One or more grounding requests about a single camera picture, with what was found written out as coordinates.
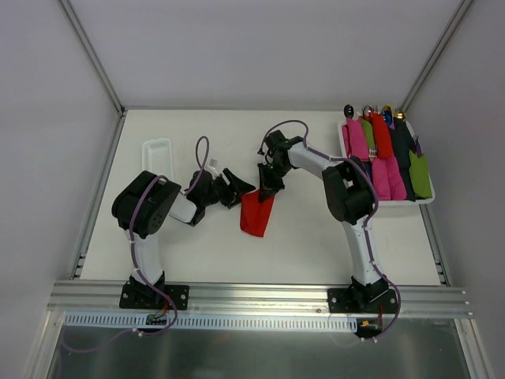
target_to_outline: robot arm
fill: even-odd
[[[204,218],[207,206],[220,202],[227,208],[233,208],[240,203],[242,194],[255,189],[227,168],[223,169],[222,174],[214,167],[209,168],[213,169],[214,175],[204,169],[195,172],[190,182],[192,190],[185,195],[177,183],[168,179],[158,180],[139,207],[132,228],[133,236],[130,235],[133,213],[144,191],[156,180],[156,175],[149,171],[141,172],[115,199],[112,215],[118,220],[119,227],[125,231],[125,236],[132,244],[137,264],[127,283],[133,287],[133,293],[137,297],[156,296],[144,283],[139,272],[142,272],[145,280],[152,286],[163,291],[165,277],[159,261],[157,232],[167,216],[194,227]]]
[[[323,180],[327,206],[342,223],[353,261],[352,301],[365,308],[388,290],[388,283],[374,269],[382,272],[376,258],[375,244],[368,223],[367,231],[375,257],[372,264],[365,238],[364,222],[372,212],[373,196],[368,183],[353,164],[330,161],[325,154],[306,148],[301,137],[287,139],[280,131],[267,135],[267,163],[259,165],[260,201],[284,188],[282,178],[291,169],[304,169]],[[352,158],[361,166],[361,161]]]

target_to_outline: white table surface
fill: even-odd
[[[310,126],[309,143],[340,154],[337,124],[342,112],[295,111],[129,111],[88,248],[81,279],[127,280],[129,245],[110,213],[117,195],[141,171],[144,141],[168,137],[174,180],[185,188],[197,169],[194,149],[205,134],[210,157],[239,178],[258,186],[256,154],[265,131],[298,118]],[[303,127],[282,127],[287,137]],[[159,233],[166,280],[216,283],[350,283],[351,258],[340,223],[327,209],[323,183],[308,172],[291,171],[275,197],[264,238],[242,232],[240,205],[207,209],[196,227],[166,219]],[[380,209],[373,220],[377,256],[387,275],[401,285],[439,285],[417,206]]]

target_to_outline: white plastic container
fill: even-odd
[[[171,182],[174,181],[170,139],[158,138],[142,144],[142,169],[156,175],[165,175]]]
[[[340,141],[340,151],[342,152],[342,155],[347,157],[347,151],[346,151],[346,145],[344,143],[344,136],[342,132],[342,127],[347,123],[347,121],[344,119],[339,122],[339,141]],[[412,126],[410,125],[410,122],[407,121],[407,128],[410,131],[410,135],[413,136],[413,130]],[[395,201],[395,200],[381,200],[380,201],[380,206],[381,207],[406,207],[406,206],[412,206],[412,205],[422,205],[422,204],[429,204],[433,200],[435,200],[435,190],[433,189],[433,182],[432,178],[430,177],[429,179],[429,185],[432,188],[432,197],[430,199],[420,199],[416,201],[408,201],[408,200],[402,200],[402,201]]]

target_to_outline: pink cloth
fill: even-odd
[[[344,136],[344,147],[346,150],[342,152],[343,156],[346,156],[346,158],[350,157],[350,146],[349,146],[349,128],[347,125],[342,125],[342,135]]]
[[[389,182],[389,189],[391,191],[392,200],[405,200],[407,198],[407,191],[405,184],[403,184],[400,169],[398,168],[398,161],[395,156],[390,156],[385,159],[387,168],[387,180]]]
[[[362,161],[369,160],[368,144],[366,143],[365,133],[358,120],[347,119],[347,133],[349,134],[348,156],[357,156]]]
[[[383,159],[375,158],[372,161],[372,177],[373,186],[377,191],[379,200],[391,200],[391,190],[389,188],[389,180],[387,179],[387,167]]]

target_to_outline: gray wall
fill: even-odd
[[[460,0],[73,0],[126,106],[400,103]]]
[[[505,372],[505,2],[476,2],[407,114],[424,142],[455,285],[469,289],[497,377]]]
[[[56,1],[0,2],[0,377],[21,377],[115,114]]]

